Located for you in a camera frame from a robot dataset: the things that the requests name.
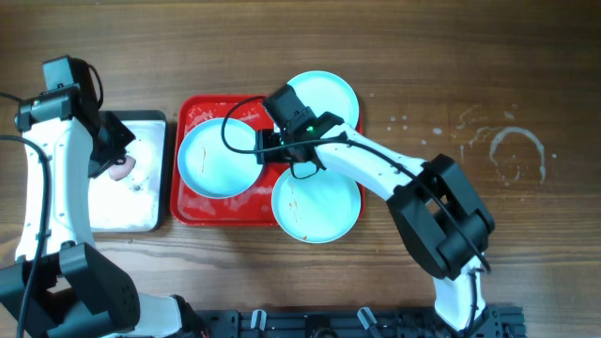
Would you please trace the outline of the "pink green sponge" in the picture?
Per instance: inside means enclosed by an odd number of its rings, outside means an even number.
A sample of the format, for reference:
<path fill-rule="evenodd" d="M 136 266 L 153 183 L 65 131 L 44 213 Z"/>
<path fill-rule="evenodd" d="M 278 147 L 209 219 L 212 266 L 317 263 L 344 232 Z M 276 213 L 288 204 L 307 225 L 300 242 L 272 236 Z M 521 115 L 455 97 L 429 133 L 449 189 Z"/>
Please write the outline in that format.
<path fill-rule="evenodd" d="M 131 156 L 126 156 L 123 161 L 112 165 L 109 170 L 109 178 L 113 181 L 119 181 L 125 178 L 135 167 L 136 160 Z"/>

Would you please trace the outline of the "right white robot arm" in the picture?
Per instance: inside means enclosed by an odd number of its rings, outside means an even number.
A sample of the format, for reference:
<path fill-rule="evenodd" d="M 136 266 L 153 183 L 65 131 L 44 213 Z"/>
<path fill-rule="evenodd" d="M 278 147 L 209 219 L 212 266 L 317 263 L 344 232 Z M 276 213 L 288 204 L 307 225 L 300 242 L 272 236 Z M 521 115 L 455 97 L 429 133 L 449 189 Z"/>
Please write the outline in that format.
<path fill-rule="evenodd" d="M 259 138 L 260 156 L 311 161 L 383 199 L 408 253 L 434 279 L 436 314 L 455 332 L 472 333 L 485 309 L 478 275 L 491 270 L 484 252 L 495 225 L 459 165 L 446 155 L 396 153 L 332 113 L 270 107 L 267 114 L 278 130 Z"/>

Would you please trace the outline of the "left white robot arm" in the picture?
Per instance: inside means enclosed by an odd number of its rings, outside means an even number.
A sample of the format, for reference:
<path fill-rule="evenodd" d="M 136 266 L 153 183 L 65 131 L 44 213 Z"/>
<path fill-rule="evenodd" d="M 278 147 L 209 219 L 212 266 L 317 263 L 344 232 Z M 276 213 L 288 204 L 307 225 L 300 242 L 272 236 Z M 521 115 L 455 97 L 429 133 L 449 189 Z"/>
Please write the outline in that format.
<path fill-rule="evenodd" d="M 25 100 L 16 141 L 27 156 L 27 206 L 1 303 L 32 337 L 179 337 L 202 326 L 178 296 L 141 295 L 95 247 L 89 180 L 125 153 L 132 133 L 101 115 L 92 89 L 60 85 Z"/>

